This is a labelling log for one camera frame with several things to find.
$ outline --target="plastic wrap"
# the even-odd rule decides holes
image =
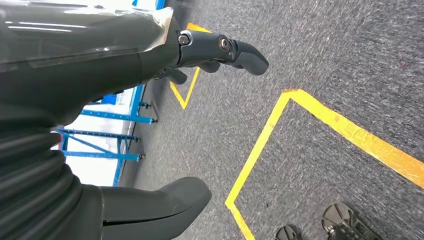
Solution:
[[[0,0],[0,72],[149,51],[167,39],[172,8]]]

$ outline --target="yellow floor marking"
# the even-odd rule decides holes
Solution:
[[[225,205],[231,211],[247,240],[254,240],[255,237],[237,209],[235,201],[290,99],[364,152],[424,189],[424,163],[327,108],[307,92],[301,89],[284,90],[225,201]]]
[[[209,31],[209,30],[207,30],[207,29],[205,29],[201,26],[198,26],[196,24],[193,24],[191,22],[188,23],[186,29],[191,30],[191,31],[212,33],[211,31]],[[190,97],[192,96],[192,92],[193,92],[193,89],[194,89],[195,84],[196,84],[196,80],[198,79],[199,71],[200,71],[200,67],[197,67],[196,72],[194,73],[193,79],[191,80],[190,88],[188,89],[187,97],[185,98],[185,100],[181,96],[180,92],[177,90],[177,86],[173,82],[169,82],[169,86],[171,87],[173,94],[175,95],[176,99],[178,100],[179,104],[181,105],[182,109],[184,109],[184,110],[186,109],[187,105],[189,104]]]

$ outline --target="gray carpet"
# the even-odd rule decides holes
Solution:
[[[168,82],[147,85],[156,112],[141,113],[159,123],[136,125],[146,159],[131,167],[134,186],[198,176],[213,194],[179,239],[243,239],[224,202],[283,89],[307,91],[424,160],[423,1],[198,0],[188,8],[184,21],[253,44],[271,66],[260,77],[226,66],[201,71],[186,110]],[[189,85],[179,88],[183,97]],[[258,240],[284,224],[323,240],[320,217],[336,201],[384,240],[424,239],[424,190],[290,102],[236,205]]]

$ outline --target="bolt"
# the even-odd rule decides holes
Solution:
[[[187,35],[181,35],[178,37],[178,43],[180,45],[187,45],[189,44],[189,42],[190,42],[190,39]]]
[[[326,227],[325,227],[325,231],[326,231],[328,234],[333,235],[333,233],[334,233],[336,230],[334,229],[334,226],[333,226],[333,225],[330,225],[330,226],[326,226]]]
[[[225,36],[220,36],[218,42],[219,48],[223,52],[228,52],[228,50],[230,49],[230,42],[228,41],[228,39]]]

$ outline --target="blue shelf frame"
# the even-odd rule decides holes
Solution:
[[[155,119],[151,117],[141,116],[139,114],[139,107],[149,106],[147,103],[141,101],[143,92],[144,92],[144,86],[139,85],[135,87],[132,93],[131,103],[129,105],[129,114],[118,114],[118,113],[112,113],[107,111],[94,111],[94,110],[86,110],[86,109],[83,109],[81,111],[81,114],[86,116],[93,116],[93,117],[106,118],[106,119],[118,119],[118,120],[132,121],[136,123],[153,124],[157,122]]]
[[[83,158],[105,158],[105,159],[117,159],[117,165],[115,170],[115,175],[113,177],[113,186],[116,187],[118,185],[119,179],[121,177],[122,170],[124,168],[125,161],[136,161],[139,162],[140,159],[144,158],[144,155],[139,154],[130,154],[130,144],[129,141],[133,140],[138,142],[138,138],[132,135],[125,134],[115,134],[109,132],[99,132],[99,131],[81,131],[81,130],[73,130],[73,129],[57,129],[60,135],[63,136],[60,150],[63,152],[65,156],[73,156],[73,157],[83,157]],[[75,137],[74,135],[86,135],[86,136],[94,136],[94,137],[104,137],[104,138],[116,138],[117,140],[117,153],[106,150],[102,147],[96,146],[90,142],[84,141]],[[68,151],[68,142],[69,139],[73,139],[79,143],[82,143],[86,146],[89,146],[93,149],[96,149],[100,152],[81,152],[81,151]],[[121,144],[124,141],[125,144],[125,153],[121,153]]]
[[[138,0],[132,2],[133,6],[137,6]],[[163,9],[165,7],[166,0],[156,0],[156,10]]]

